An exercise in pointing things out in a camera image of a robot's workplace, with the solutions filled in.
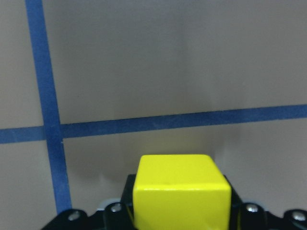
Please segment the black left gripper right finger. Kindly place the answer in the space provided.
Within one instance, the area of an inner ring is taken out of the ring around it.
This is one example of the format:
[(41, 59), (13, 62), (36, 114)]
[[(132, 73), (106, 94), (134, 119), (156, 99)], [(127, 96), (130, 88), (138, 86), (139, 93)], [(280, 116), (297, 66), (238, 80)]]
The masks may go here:
[(239, 230), (241, 228), (241, 206), (243, 201), (225, 174), (224, 178), (231, 187), (231, 205), (228, 229)]

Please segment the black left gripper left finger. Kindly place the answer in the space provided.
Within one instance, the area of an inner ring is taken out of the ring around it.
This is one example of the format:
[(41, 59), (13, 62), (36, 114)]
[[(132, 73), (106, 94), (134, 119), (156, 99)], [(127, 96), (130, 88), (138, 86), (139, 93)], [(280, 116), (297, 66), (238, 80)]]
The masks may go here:
[(133, 213), (133, 199), (132, 192), (136, 179), (135, 174), (129, 174), (121, 195), (120, 202), (122, 204), (121, 214), (123, 216), (122, 224), (124, 230), (135, 230), (134, 226), (134, 213)]

